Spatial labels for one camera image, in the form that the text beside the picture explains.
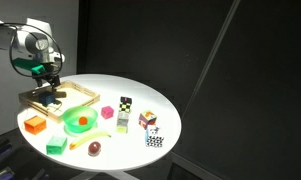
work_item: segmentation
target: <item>orange block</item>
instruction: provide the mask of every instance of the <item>orange block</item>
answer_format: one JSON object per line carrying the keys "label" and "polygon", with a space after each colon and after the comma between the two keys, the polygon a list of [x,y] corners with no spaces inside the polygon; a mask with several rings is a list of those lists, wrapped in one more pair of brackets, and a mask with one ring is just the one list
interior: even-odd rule
{"label": "orange block", "polygon": [[29,133],[36,135],[47,128],[47,122],[39,116],[34,116],[24,121],[24,127]]}

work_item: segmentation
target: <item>black background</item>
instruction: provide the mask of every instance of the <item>black background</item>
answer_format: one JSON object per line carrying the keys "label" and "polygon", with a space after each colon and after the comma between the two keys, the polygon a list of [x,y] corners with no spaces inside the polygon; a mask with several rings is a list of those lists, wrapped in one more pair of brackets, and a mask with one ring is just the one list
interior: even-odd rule
{"label": "black background", "polygon": [[182,116],[174,151],[224,179],[301,179],[301,1],[80,1],[78,74],[145,83]]}

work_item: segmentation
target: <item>small cube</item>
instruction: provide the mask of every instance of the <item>small cube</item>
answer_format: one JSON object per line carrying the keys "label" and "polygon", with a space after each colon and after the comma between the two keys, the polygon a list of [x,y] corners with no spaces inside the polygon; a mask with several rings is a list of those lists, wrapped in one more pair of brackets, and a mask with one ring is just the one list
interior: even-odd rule
{"label": "small cube", "polygon": [[26,121],[24,121],[25,130],[31,134],[37,135],[41,131],[47,128],[46,120],[39,117],[34,116]]}
{"label": "small cube", "polygon": [[120,98],[120,105],[119,105],[119,112],[131,112],[131,105],[132,105],[132,99],[129,97],[121,97]]}
{"label": "small cube", "polygon": [[41,94],[39,94],[39,103],[41,103],[43,106],[48,106],[51,103],[54,103],[56,101],[56,98],[52,92],[45,91]]}
{"label": "small cube", "polygon": [[160,148],[163,146],[164,137],[160,136],[158,127],[149,125],[146,130],[145,143],[147,147]]}
{"label": "small cube", "polygon": [[147,110],[140,113],[139,116],[139,125],[144,129],[147,129],[148,125],[155,125],[157,120],[157,116],[153,114],[151,111]]}
{"label": "small cube", "polygon": [[106,106],[101,109],[101,115],[104,119],[109,119],[113,117],[113,112],[114,110],[110,106]]}
{"label": "small cube", "polygon": [[46,145],[48,155],[62,155],[67,146],[67,137],[52,136]]}
{"label": "small cube", "polygon": [[116,131],[119,133],[128,133],[128,122],[129,114],[126,112],[119,112]]}

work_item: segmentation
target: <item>brown egg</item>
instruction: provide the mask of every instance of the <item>brown egg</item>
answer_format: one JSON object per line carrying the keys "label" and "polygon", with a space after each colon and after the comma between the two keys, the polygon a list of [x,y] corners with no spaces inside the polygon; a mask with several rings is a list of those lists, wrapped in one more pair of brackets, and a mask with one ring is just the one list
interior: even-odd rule
{"label": "brown egg", "polygon": [[101,144],[97,141],[92,142],[89,145],[88,153],[90,156],[98,156],[101,151]]}

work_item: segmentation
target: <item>round white table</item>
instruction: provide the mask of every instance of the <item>round white table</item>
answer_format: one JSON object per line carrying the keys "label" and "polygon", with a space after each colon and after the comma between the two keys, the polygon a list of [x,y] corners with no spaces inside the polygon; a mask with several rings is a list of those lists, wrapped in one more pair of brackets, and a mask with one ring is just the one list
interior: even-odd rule
{"label": "round white table", "polygon": [[[59,164],[89,172],[126,171],[151,164],[166,155],[176,144],[181,133],[180,116],[173,104],[162,94],[142,83],[111,75],[85,74],[61,78],[61,82],[71,81],[91,91],[100,94],[100,101],[91,105],[99,117],[98,128],[111,134],[109,137],[99,137],[82,144],[74,150],[69,144],[75,137],[64,131],[64,123],[46,119],[47,128],[37,135],[25,130],[24,121],[40,113],[30,107],[24,107],[18,114],[19,129],[24,138],[45,157]],[[117,116],[120,97],[132,99],[131,113],[128,123],[128,133],[116,132]],[[111,106],[114,116],[104,119],[101,108]],[[156,126],[159,135],[164,137],[162,147],[147,147],[145,145],[145,130],[138,124],[141,112],[150,110],[157,116]],[[68,145],[63,154],[47,155],[46,144],[52,136],[66,136]],[[98,156],[88,155],[91,142],[101,144]]]}

